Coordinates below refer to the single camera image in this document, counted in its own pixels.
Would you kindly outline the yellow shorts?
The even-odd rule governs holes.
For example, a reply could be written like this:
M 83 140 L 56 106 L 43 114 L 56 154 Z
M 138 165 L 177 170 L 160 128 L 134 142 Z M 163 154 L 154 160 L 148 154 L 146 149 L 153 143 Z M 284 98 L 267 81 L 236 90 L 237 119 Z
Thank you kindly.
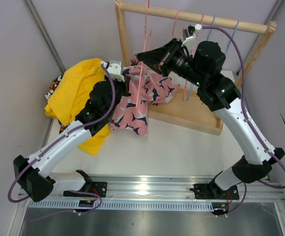
M 96 83 L 103 81 L 105 72 L 100 66 L 101 59 L 83 60 L 68 69 L 65 74 L 71 82 L 71 101 L 73 105 L 70 112 L 70 123 L 75 116 L 85 107 L 89 93 Z

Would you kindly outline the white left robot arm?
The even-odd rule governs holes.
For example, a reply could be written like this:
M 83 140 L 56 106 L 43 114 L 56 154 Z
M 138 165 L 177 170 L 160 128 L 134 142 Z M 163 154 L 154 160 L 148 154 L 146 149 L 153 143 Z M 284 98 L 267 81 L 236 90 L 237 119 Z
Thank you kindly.
M 14 159 L 16 181 L 28 198 L 40 202 L 55 192 L 64 196 L 90 194 L 92 179 L 84 171 L 59 174 L 52 171 L 71 151 L 108 127 L 121 98 L 128 95 L 129 77 L 123 81 L 104 78 L 94 85 L 85 107 L 52 143 L 29 157 L 19 155 Z

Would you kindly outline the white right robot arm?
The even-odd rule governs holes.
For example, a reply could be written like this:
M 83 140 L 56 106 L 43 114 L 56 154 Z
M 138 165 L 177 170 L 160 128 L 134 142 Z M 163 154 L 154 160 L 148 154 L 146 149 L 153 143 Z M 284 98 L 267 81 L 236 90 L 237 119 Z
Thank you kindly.
M 238 142 L 242 158 L 210 182 L 210 194 L 218 199 L 234 185 L 264 178 L 285 152 L 266 140 L 242 108 L 240 91 L 221 73 L 225 54 L 218 43 L 202 41 L 193 57 L 184 48 L 181 40 L 174 38 L 160 48 L 138 53 L 137 58 L 160 75 L 173 72 L 196 85 L 199 99 L 225 123 Z

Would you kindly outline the orange camouflage shorts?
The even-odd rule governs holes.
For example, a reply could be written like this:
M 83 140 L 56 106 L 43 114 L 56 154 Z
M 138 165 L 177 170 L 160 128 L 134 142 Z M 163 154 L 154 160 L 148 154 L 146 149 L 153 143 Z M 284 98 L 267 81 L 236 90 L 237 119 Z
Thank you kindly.
M 47 100 L 45 115 L 58 121 L 60 126 L 59 134 L 70 123 L 70 112 L 73 105 L 69 88 L 70 84 L 69 78 L 64 73 L 51 83 L 45 94 Z

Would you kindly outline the pink patterned shorts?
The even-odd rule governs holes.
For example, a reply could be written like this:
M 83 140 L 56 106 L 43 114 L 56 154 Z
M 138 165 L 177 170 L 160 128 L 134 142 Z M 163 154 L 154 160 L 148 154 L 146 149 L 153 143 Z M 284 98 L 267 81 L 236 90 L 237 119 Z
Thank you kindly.
M 123 96 L 117 105 L 111 122 L 112 130 L 130 130 L 145 137 L 148 134 L 148 106 L 169 103 L 177 94 L 179 85 L 170 77 L 149 70 L 134 55 L 131 64 L 123 69 L 129 78 L 128 96 Z

